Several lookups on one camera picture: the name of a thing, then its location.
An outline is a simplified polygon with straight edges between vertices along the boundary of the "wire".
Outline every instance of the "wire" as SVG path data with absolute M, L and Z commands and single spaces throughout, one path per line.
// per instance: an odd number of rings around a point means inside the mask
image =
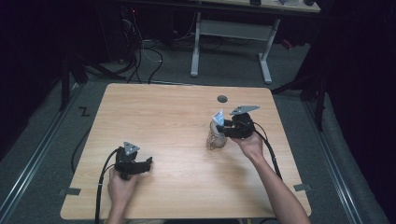
M 265 139 L 268 141 L 267 133 L 265 132 L 264 128 L 260 124 L 258 124 L 256 122 L 253 122 L 253 123 L 256 124 L 257 126 L 259 126 L 262 129 L 262 131 L 264 132 L 264 135 L 265 135 Z
M 153 49 L 153 48 L 157 47 L 157 40 L 155 40 L 155 39 L 146 39 L 144 41 L 144 43 L 146 43 L 146 42 L 154 42 L 154 44 L 152 46 L 150 46 L 150 47 L 145 47 L 145 49 Z
M 141 48 L 139 48 L 139 63 L 135 66 L 134 71 L 129 76 L 129 78 L 128 78 L 126 83 L 129 83 L 131 81 L 132 77 L 134 76 L 134 74 L 136 74 L 137 80 L 139 81 L 140 84 L 142 84 L 142 81 L 140 80 L 140 77 L 139 77 L 139 74 L 138 74 L 138 69 L 140 67 L 140 63 L 141 62 L 142 62 L 142 50 L 141 50 Z
M 265 218 L 265 219 L 261 220 L 261 221 L 259 222 L 259 224 L 263 224 L 264 222 L 270 221 L 270 220 L 277 220 L 277 219 L 274 218 L 274 217 L 268 217 L 268 218 Z
M 249 44 L 254 44 L 256 42 L 259 42 L 258 40 L 249 39 L 249 40 L 247 40 L 244 43 L 237 43 L 235 41 L 231 41 L 233 39 L 235 39 L 235 38 L 224 38 L 224 42 L 227 43 L 227 44 L 232 44 L 232 45 L 237 45 L 237 46 L 246 46 L 246 45 L 249 45 Z
M 70 161 L 73 174 L 76 172 L 76 169 L 75 169 L 75 167 L 74 167 L 74 158 L 75 158 L 75 156 L 76 156 L 77 150 L 78 150 L 79 146 L 81 146 L 82 141 L 87 137 L 87 135 L 88 135 L 88 133 L 90 132 L 90 130 L 91 130 L 91 128 L 88 129 L 87 132 L 84 133 L 84 136 L 82 136 L 82 138 L 79 140 L 79 142 L 78 142 L 76 148 L 75 148 L 74 151 L 73 151 L 72 160 Z
M 152 61 L 152 62 L 155 62 L 155 63 L 162 63 L 163 60 L 160 60 L 160 61 L 152 60 L 152 59 L 147 55 L 147 53 L 145 52 L 145 42 L 144 42 L 144 40 L 143 40 L 143 36 L 142 36 L 142 34 L 140 33 L 139 28 L 137 27 L 136 17 L 135 17 L 135 16 L 134 16 L 134 26 L 136 27 L 136 31 L 137 31 L 137 33 L 138 33 L 139 36 L 140 36 L 140 40 L 142 41 L 142 49 L 143 49 L 143 53 L 146 55 L 146 57 L 147 57 L 150 61 Z
M 130 22 L 130 21 L 128 21 L 128 20 L 125 20 L 125 19 L 123 19 L 122 21 L 126 21 L 126 23 L 128 23 L 129 24 L 129 27 L 128 27 L 128 29 L 131 29 L 131 27 L 133 27 L 134 25 Z
M 223 37 L 217 37 L 217 36 L 214 37 L 214 36 L 212 36 L 212 37 L 205 38 L 205 40 L 212 40 L 212 39 L 214 41 L 210 41 L 210 42 L 207 42 L 207 43 L 215 43 L 216 41 L 219 40 L 219 44 L 217 46 L 215 46 L 214 48 L 206 48 L 203 45 L 200 45 L 200 48 L 209 49 L 209 50 L 215 50 L 215 49 L 219 49 L 224 44 L 224 38 Z
M 158 65 L 158 67 L 154 70 L 154 72 L 151 73 L 151 75 L 150 75 L 149 78 L 148 78 L 148 84 L 150 84 L 150 83 L 151 83 L 151 79 L 152 79 L 152 77 L 154 76 L 154 74 L 155 74 L 155 73 L 158 71 L 158 69 L 160 69 L 160 67 L 163 65 L 163 56 L 161 55 L 160 52 L 158 52 L 158 51 L 155 50 L 155 49 L 148 49 L 148 50 L 151 50 L 151 51 L 154 51 L 154 52 L 158 53 L 158 55 L 160 55 L 160 57 L 161 57 L 161 63 L 160 63 L 160 65 Z
M 268 147 L 268 150 L 269 150 L 270 155 L 271 155 L 271 160 L 272 160 L 272 163 L 274 165 L 275 172 L 276 172 L 277 176 L 279 176 L 279 178 L 282 179 L 282 175 L 280 174 L 279 167 L 277 166 L 276 156 L 275 156 L 274 150 L 272 149 L 270 143 L 268 142 L 268 137 L 267 137 L 267 134 L 265 133 L 264 128 L 260 124 L 258 124 L 256 122 L 253 122 L 253 123 L 257 124 L 260 128 L 262 128 L 262 131 L 264 132 L 265 137 L 262 136 L 262 134 L 259 133 L 257 130 L 253 130 L 253 131 L 255 133 L 257 133 L 262 138 L 264 144 Z
M 102 173 L 100 174 L 99 177 L 99 182 L 98 182 L 98 190 L 96 192 L 96 211 L 95 211 L 95 223 L 99 224 L 99 214 L 100 214 L 100 200 L 102 197 L 102 186 L 103 186 L 103 180 L 105 179 L 105 172 L 107 171 L 108 168 L 111 166 L 107 167 L 108 161 L 111 159 L 111 157 L 116 153 L 119 149 L 114 149 L 113 152 L 110 153 L 110 155 L 107 157 L 107 160 L 105 162 L 105 165 L 103 166 Z
M 107 166 L 107 168 L 105 169 L 105 172 L 107 172 L 108 169 L 110 169 L 111 167 L 115 166 L 116 164 L 111 164 L 109 166 Z
M 189 40 L 191 37 L 193 37 L 194 35 L 191 36 L 187 36 L 183 39 L 179 39 L 178 41 L 174 41 L 174 44 L 181 46 L 181 47 L 189 47 L 194 45 L 194 40 Z
M 189 35 L 189 34 L 191 33 L 192 27 L 194 26 L 194 22 L 195 22 L 196 16 L 197 16 L 197 13 L 194 13 L 194 16 L 192 17 L 190 30 L 184 36 L 182 36 L 181 38 L 175 39 L 175 41 L 182 40 L 184 38 L 189 38 L 189 37 L 193 36 L 193 35 Z

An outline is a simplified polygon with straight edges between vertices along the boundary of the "cup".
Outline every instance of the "cup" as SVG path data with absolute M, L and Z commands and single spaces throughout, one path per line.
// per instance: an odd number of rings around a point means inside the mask
M 227 142 L 227 138 L 225 137 L 224 133 L 219 133 L 218 129 L 216 128 L 216 122 L 210 122 L 210 130 L 209 135 L 206 139 L 206 147 L 209 150 L 213 150 L 215 148 L 222 148 Z

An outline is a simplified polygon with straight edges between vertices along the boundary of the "wooden table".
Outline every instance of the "wooden table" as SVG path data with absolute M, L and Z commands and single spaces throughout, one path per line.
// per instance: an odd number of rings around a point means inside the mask
M 219 95 L 227 96 L 228 102 L 218 102 Z M 261 107 L 249 115 L 267 132 L 286 185 L 310 215 L 305 192 L 293 188 L 302 181 L 269 90 L 110 84 L 70 185 L 81 192 L 66 196 L 62 218 L 94 218 L 102 167 L 123 141 L 140 147 L 137 161 L 151 156 L 154 160 L 150 172 L 138 180 L 126 217 L 273 217 L 262 182 L 238 145 L 228 140 L 221 149 L 205 147 L 212 116 L 223 108 L 225 118 L 231 119 L 228 113 L 239 105 Z M 263 152 L 270 161 L 266 147 Z M 107 218 L 110 209 L 107 182 L 108 174 L 101 218 Z

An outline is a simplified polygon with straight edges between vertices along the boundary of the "black cable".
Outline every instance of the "black cable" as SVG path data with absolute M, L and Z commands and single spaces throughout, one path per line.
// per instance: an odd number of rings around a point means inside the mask
M 81 146 L 82 141 L 84 141 L 84 139 L 87 137 L 87 135 L 88 135 L 88 133 L 90 132 L 90 130 L 91 130 L 91 128 L 88 129 L 87 132 L 84 133 L 84 136 L 79 140 L 79 142 L 78 142 L 76 148 L 75 148 L 74 151 L 73 151 L 72 160 L 70 161 L 71 166 L 72 166 L 72 172 L 73 172 L 73 173 L 76 172 L 76 169 L 74 168 L 74 158 L 75 158 L 75 156 L 76 156 L 77 150 L 78 150 L 79 146 Z
M 149 78 L 148 78 L 148 84 L 150 84 L 150 83 L 151 83 L 151 79 L 152 79 L 152 77 L 154 76 L 154 74 L 155 74 L 155 73 L 158 71 L 158 69 L 160 69 L 160 67 L 163 65 L 163 56 L 161 55 L 160 52 L 158 52 L 158 51 L 155 50 L 155 49 L 147 49 L 147 50 L 154 51 L 154 52 L 158 53 L 158 55 L 160 55 L 160 57 L 161 57 L 160 65 L 158 65 L 158 67 L 154 70 L 154 72 L 151 73 L 151 75 L 150 75 Z
M 96 211 L 95 211 L 95 223 L 99 224 L 99 214 L 100 214 L 100 200 L 102 197 L 102 186 L 103 186 L 103 180 L 105 178 L 105 172 L 109 167 L 107 167 L 108 161 L 110 161 L 111 157 L 116 153 L 119 149 L 114 149 L 113 152 L 108 156 L 105 165 L 103 166 L 102 173 L 100 174 L 99 177 L 99 182 L 98 182 L 98 190 L 96 192 Z
M 137 80 L 139 81 L 140 84 L 142 84 L 142 81 L 140 80 L 139 74 L 138 74 L 138 69 L 140 67 L 140 63 L 142 62 L 142 49 L 139 48 L 139 63 L 135 66 L 134 71 L 132 72 L 132 74 L 129 76 L 128 80 L 126 81 L 126 83 L 129 83 L 132 79 L 132 77 L 134 76 L 134 74 L 136 74 Z
M 209 49 L 209 50 L 215 50 L 215 49 L 219 49 L 224 44 L 224 38 L 223 37 L 217 37 L 216 36 L 216 37 L 212 37 L 212 38 L 205 38 L 203 40 L 210 40 L 210 39 L 215 39 L 215 41 L 211 41 L 211 42 L 208 42 L 208 43 L 214 43 L 214 42 L 216 42 L 217 39 L 219 39 L 220 43 L 214 48 L 206 48 L 206 47 L 204 47 L 203 45 L 200 44 L 200 48 Z
M 179 45 L 179 44 L 177 43 L 177 41 L 183 40 L 183 39 L 185 39 L 185 38 L 190 38 L 190 37 L 194 36 L 194 35 L 190 35 L 190 33 L 191 33 L 191 30 L 192 30 L 192 28 L 193 28 L 193 26 L 194 26 L 194 24 L 195 24 L 195 19 L 196 19 L 196 17 L 197 17 L 197 13 L 194 13 L 194 16 L 192 17 L 192 22 L 191 22 L 191 26 L 190 26 L 189 31 L 188 31 L 185 35 L 183 35 L 182 37 L 177 38 L 177 39 L 174 39 L 174 43 L 175 43 L 175 44 Z
M 192 41 L 189 41 L 189 39 L 190 39 L 191 37 L 193 37 L 193 35 L 191 35 L 191 36 L 186 36 L 186 37 L 184 37 L 183 39 L 174 40 L 173 43 L 176 44 L 176 45 L 179 45 L 179 46 L 181 46 L 181 47 L 189 47 L 189 46 L 194 45 L 194 41 L 193 41 L 193 40 L 192 40 Z M 188 42 L 188 44 L 180 44 L 180 43 L 178 43 L 178 42 Z
M 153 49 L 155 47 L 157 47 L 157 40 L 156 39 L 150 39 L 150 40 L 144 40 L 143 44 L 145 44 L 145 42 L 154 42 L 154 44 L 152 46 L 146 47 L 145 45 L 145 49 Z
M 107 168 L 105 169 L 105 173 L 107 172 L 108 169 L 110 169 L 111 167 L 115 166 L 116 164 L 111 164 L 109 166 L 107 166 Z
M 235 41 L 230 41 L 230 40 L 228 40 L 228 38 L 225 38 L 224 42 L 227 43 L 227 44 L 236 45 L 236 46 L 246 46 L 246 45 L 249 45 L 249 44 L 256 43 L 256 42 L 258 42 L 258 40 L 249 39 L 245 43 L 236 43 Z
M 265 219 L 261 220 L 261 221 L 259 222 L 259 224 L 263 224 L 264 222 L 270 221 L 270 220 L 275 220 L 275 221 L 277 221 L 277 219 L 274 218 L 274 217 L 268 217 L 268 218 L 265 218 Z
M 260 128 L 262 128 L 262 131 L 264 132 L 265 137 L 262 136 L 262 134 L 259 133 L 257 130 L 254 130 L 254 132 L 257 133 L 262 138 L 262 141 L 268 147 L 268 150 L 269 150 L 270 155 L 271 155 L 271 160 L 272 160 L 274 168 L 275 168 L 275 172 L 276 172 L 277 176 L 279 176 L 279 178 L 282 179 L 282 175 L 280 174 L 279 167 L 277 166 L 276 156 L 275 156 L 274 150 L 272 149 L 270 143 L 268 142 L 267 134 L 265 133 L 264 128 L 262 126 L 260 126 L 260 124 L 258 124 L 256 122 L 254 122 L 254 124 L 257 124 Z
M 89 59 L 84 58 L 81 55 L 77 55 L 77 57 L 85 65 L 90 65 L 93 69 L 95 69 L 96 71 L 99 72 L 99 73 L 94 73 L 93 71 L 89 71 L 86 69 L 86 72 L 88 72 L 90 74 L 93 74 L 96 76 L 105 75 L 105 76 L 115 78 L 115 79 L 124 79 L 124 77 L 120 77 L 119 75 L 131 70 L 134 67 L 134 65 L 136 64 L 136 57 L 134 56 L 134 49 L 135 49 L 134 44 L 130 44 L 130 46 L 128 46 L 127 55 L 128 56 L 131 55 L 131 56 L 129 56 L 130 61 L 128 62 L 128 64 L 125 67 L 121 68 L 120 70 L 114 71 L 114 72 L 104 68 L 101 64 L 91 62 Z

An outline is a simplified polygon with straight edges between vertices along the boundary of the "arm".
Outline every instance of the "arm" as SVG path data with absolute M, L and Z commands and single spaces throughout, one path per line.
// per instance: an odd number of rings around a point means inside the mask
M 114 168 L 109 171 L 108 193 L 111 199 L 111 209 L 107 224 L 120 224 L 124 222 L 125 209 L 134 193 L 134 185 L 139 175 L 132 175 L 130 180 L 123 180 L 120 173 Z
M 262 155 L 262 139 L 253 133 L 246 139 L 233 139 L 259 173 L 275 216 L 280 223 L 310 223 L 303 206 L 276 175 Z

